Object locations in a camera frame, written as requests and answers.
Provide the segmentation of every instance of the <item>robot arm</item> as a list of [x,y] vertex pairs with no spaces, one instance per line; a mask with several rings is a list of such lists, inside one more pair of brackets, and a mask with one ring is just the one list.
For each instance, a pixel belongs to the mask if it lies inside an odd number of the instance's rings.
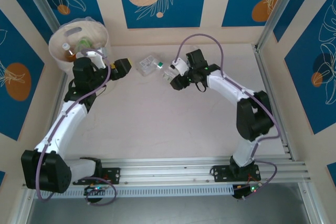
[[131,65],[128,59],[120,59],[111,66],[106,66],[102,57],[94,51],[90,51],[86,57],[77,58],[74,61],[72,69],[74,79],[69,84],[69,90],[64,99],[65,103],[55,123],[33,151],[25,151],[21,156],[28,188],[36,188],[37,165],[46,144],[48,147],[45,150],[39,177],[41,190],[63,193],[72,182],[83,177],[92,175],[101,177],[102,166],[99,159],[81,158],[65,162],[64,158],[67,146],[77,127],[89,113],[97,97],[96,93],[82,99],[70,111],[68,110],[79,98],[104,83],[108,76],[107,68],[111,70],[109,79],[118,80],[130,71]]
[[216,90],[237,108],[236,126],[244,139],[239,141],[238,149],[230,160],[230,169],[234,176],[239,176],[242,170],[253,167],[253,154],[258,140],[274,125],[266,112],[247,93],[271,111],[268,95],[263,91],[246,89],[228,76],[222,77],[220,67],[209,66],[199,49],[187,54],[187,59],[186,63],[178,58],[170,66],[171,71],[176,74],[171,81],[175,90],[182,90],[191,83],[195,83],[199,89],[198,84],[201,83],[204,91],[207,88]]

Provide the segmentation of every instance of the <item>small object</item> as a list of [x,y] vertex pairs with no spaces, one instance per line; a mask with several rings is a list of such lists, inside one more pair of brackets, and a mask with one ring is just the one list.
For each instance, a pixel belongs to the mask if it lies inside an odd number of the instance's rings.
[[187,63],[181,58],[178,58],[176,62],[174,60],[172,62],[172,65],[174,66],[175,69],[178,70],[181,76],[184,76],[184,74],[189,70]]
[[161,69],[163,67],[163,63],[160,62],[153,55],[147,56],[145,59],[136,63],[136,69],[143,76],[148,76],[153,73],[156,69]]
[[215,165],[212,167],[214,171],[215,182],[238,182],[247,181],[253,177],[256,181],[261,180],[260,173],[256,174],[259,167],[252,162],[251,164],[239,167],[233,158],[230,158],[230,165]]
[[[114,185],[118,185],[119,184],[119,179],[118,178],[120,177],[120,168],[116,168],[116,167],[102,168],[100,177],[105,179],[105,180],[110,181]],[[89,179],[83,179],[83,180],[75,181],[72,184],[75,185],[75,186],[77,186],[77,185],[88,185],[89,187],[93,186],[92,180],[89,180]],[[99,182],[99,184],[105,185],[106,183],[105,182]]]
[[67,61],[73,62],[76,59],[76,54],[70,48],[70,45],[68,43],[63,43],[62,48],[65,51],[65,58]]
[[177,69],[173,69],[171,66],[163,68],[163,79],[168,81],[169,83],[179,75],[179,72]]
[[88,37],[81,37],[75,47],[75,52],[81,52],[85,48],[92,48],[92,41]]

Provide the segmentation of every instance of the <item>small bottle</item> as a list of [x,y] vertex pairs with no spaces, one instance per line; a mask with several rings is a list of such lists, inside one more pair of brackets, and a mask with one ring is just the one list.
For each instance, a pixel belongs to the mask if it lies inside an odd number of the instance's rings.
[[81,52],[85,48],[92,48],[92,41],[88,37],[81,37],[75,47],[75,52]]
[[69,62],[73,62],[76,59],[76,54],[73,53],[73,50],[70,49],[70,45],[68,43],[64,43],[62,45],[63,50],[65,51],[65,58]]

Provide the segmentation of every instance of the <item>purple cable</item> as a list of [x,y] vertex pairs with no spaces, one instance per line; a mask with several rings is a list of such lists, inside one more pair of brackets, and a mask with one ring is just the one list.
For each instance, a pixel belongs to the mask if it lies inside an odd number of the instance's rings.
[[229,83],[231,83],[233,86],[235,86],[240,91],[244,92],[244,94],[248,95],[252,100],[254,100],[265,111],[265,113],[272,120],[274,126],[277,128],[277,132],[278,132],[277,135],[275,135],[275,136],[264,136],[257,141],[257,144],[254,146],[254,148],[252,150],[252,153],[251,153],[251,157],[254,157],[260,142],[262,142],[264,140],[269,140],[269,139],[277,139],[278,137],[280,137],[280,126],[277,123],[277,121],[275,120],[274,116],[271,114],[271,112],[269,112],[269,110],[257,98],[255,98],[252,94],[248,93],[247,91],[243,90],[243,88],[240,85],[238,85],[237,83],[235,83],[231,79],[229,79],[227,77],[224,77],[224,79],[227,80]]
[[209,39],[212,39],[214,42],[216,42],[216,44],[218,45],[218,47],[219,47],[219,49],[220,49],[220,51],[221,51],[221,53],[220,53],[220,74],[222,75],[222,77],[224,77],[224,66],[223,66],[223,64],[224,64],[224,52],[223,52],[223,49],[222,49],[222,47],[221,47],[221,45],[220,45],[220,43],[218,42],[218,40],[217,39],[215,39],[214,37],[212,37],[212,36],[210,36],[210,35],[208,35],[208,34],[193,34],[193,35],[190,35],[190,36],[188,36],[188,37],[186,37],[185,39],[184,39],[184,41],[182,41],[182,43],[180,44],[180,47],[179,47],[179,50],[177,51],[177,55],[176,55],[176,58],[175,58],[175,62],[177,62],[177,59],[179,58],[179,55],[180,55],[180,52],[181,52],[181,49],[182,49],[182,46],[184,45],[184,43],[187,41],[187,40],[189,40],[190,38],[192,38],[192,37],[196,37],[196,36],[204,36],[204,37],[207,37],[207,38],[209,38]]
[[103,179],[103,178],[97,178],[97,177],[85,177],[85,178],[82,178],[82,179],[99,180],[99,181],[101,181],[101,182],[104,182],[104,183],[108,184],[108,185],[111,186],[112,189],[114,190],[114,197],[113,197],[109,202],[106,202],[106,203],[103,203],[103,204],[97,204],[97,203],[91,203],[91,202],[89,202],[89,195],[90,195],[93,191],[99,191],[99,190],[94,189],[94,190],[92,190],[92,191],[89,191],[88,194],[87,194],[86,197],[85,197],[85,201],[86,201],[89,205],[94,206],[94,207],[103,207],[103,206],[107,206],[107,205],[113,203],[113,202],[116,200],[116,197],[117,197],[117,190],[116,190],[116,188],[114,187],[114,185],[113,185],[111,182],[109,182],[109,181],[107,181],[107,180],[105,180],[105,179]]
[[[84,50],[81,51],[81,53],[82,53],[83,55],[85,55],[85,54],[86,54],[87,52],[89,52],[89,51],[94,51],[94,52],[98,53],[98,54],[99,54],[99,55],[106,61],[106,65],[107,65],[107,69],[108,69],[108,73],[107,73],[106,79],[105,79],[105,81],[102,83],[102,85],[100,85],[98,88],[96,88],[95,90],[93,90],[93,91],[91,91],[91,92],[89,92],[89,93],[83,95],[81,98],[79,98],[77,101],[75,101],[75,102],[74,102],[74,103],[73,103],[73,104],[72,104],[72,105],[65,111],[65,114],[66,114],[66,115],[67,115],[67,114],[70,112],[70,110],[72,110],[72,108],[73,108],[74,106],[76,106],[81,100],[85,99],[86,97],[89,97],[90,95],[96,93],[98,90],[100,90],[101,88],[103,88],[103,87],[105,86],[105,84],[106,84],[106,83],[109,81],[109,79],[110,79],[111,68],[109,67],[109,66],[110,66],[110,62],[109,62],[109,60],[107,59],[107,57],[106,57],[104,54],[102,54],[101,52],[99,52],[98,50],[91,49],[91,48],[90,48],[90,49],[89,49],[89,48],[88,48],[88,49],[84,49]],[[49,146],[51,140],[53,139],[53,137],[54,137],[54,135],[55,135],[57,129],[59,128],[60,124],[62,123],[62,121],[64,120],[65,117],[66,117],[66,116],[63,115],[63,116],[58,120],[57,124],[55,125],[54,129],[52,130],[52,132],[51,132],[51,134],[50,134],[50,136],[49,136],[49,138],[48,138],[48,140],[47,140],[47,144],[44,146],[44,148],[43,148],[43,150],[42,150],[42,152],[41,152],[40,158],[39,158],[38,163],[37,163],[36,177],[35,177],[36,194],[37,194],[37,198],[38,198],[39,200],[44,201],[44,202],[48,201],[48,200],[54,195],[54,193],[50,194],[50,195],[48,196],[48,198],[46,198],[46,199],[43,199],[43,198],[42,198],[41,191],[40,191],[40,172],[41,172],[42,162],[43,162],[43,158],[44,158],[44,156],[45,156],[45,154],[46,154],[47,148],[48,148],[48,146]]]
[[[210,38],[212,39],[214,42],[216,42],[216,44],[218,45],[221,53],[220,53],[220,74],[222,75],[222,77],[227,80],[229,83],[231,83],[233,86],[235,86],[237,89],[239,89],[240,91],[243,91],[243,88],[238,85],[237,83],[235,83],[234,81],[232,81],[230,78],[227,78],[224,74],[224,53],[223,53],[223,49],[222,49],[222,46],[220,45],[220,43],[218,42],[218,40],[216,40],[214,37],[208,35],[208,34],[193,34],[193,35],[190,35],[188,37],[186,37],[182,43],[180,44],[180,47],[179,47],[179,50],[177,51],[177,55],[175,57],[175,62],[177,61],[177,59],[179,58],[179,55],[180,55],[180,52],[181,52],[181,48],[182,46],[184,45],[184,43],[189,40],[190,38],[192,37],[196,37],[196,36],[204,36],[204,37],[207,37],[207,38]],[[279,127],[279,124],[276,122],[275,118],[273,117],[273,115],[268,111],[268,109],[258,100],[256,99],[252,94],[248,93],[247,91],[243,91],[245,94],[247,94],[251,99],[253,99],[265,112],[266,114],[269,116],[269,118],[272,120],[273,124],[275,125],[275,127],[277,128],[277,131],[278,131],[278,134],[276,136],[264,136],[262,138],[260,138],[257,142],[257,144],[255,145],[254,149],[252,150],[252,154],[251,154],[251,157],[254,157],[254,154],[256,153],[257,151],[257,148],[258,148],[258,145],[259,145],[259,142],[262,142],[264,140],[268,140],[268,139],[276,139],[278,137],[281,136],[281,133],[280,133],[280,127]]]
[[278,172],[278,167],[277,167],[275,164],[271,163],[271,162],[268,162],[268,161],[262,161],[262,160],[258,160],[258,159],[256,159],[255,162],[263,163],[263,164],[267,164],[267,165],[272,165],[272,166],[274,166],[274,173],[272,174],[272,176],[271,176],[265,183],[262,184],[262,186],[260,186],[260,187],[258,188],[258,190],[256,190],[254,193],[251,193],[250,195],[247,195],[246,197],[244,197],[244,200],[247,199],[247,198],[249,198],[249,197],[251,197],[252,195],[256,194],[261,188],[263,188],[263,187],[266,186],[268,183],[270,183],[271,180],[275,177],[275,175],[276,175],[277,172]]

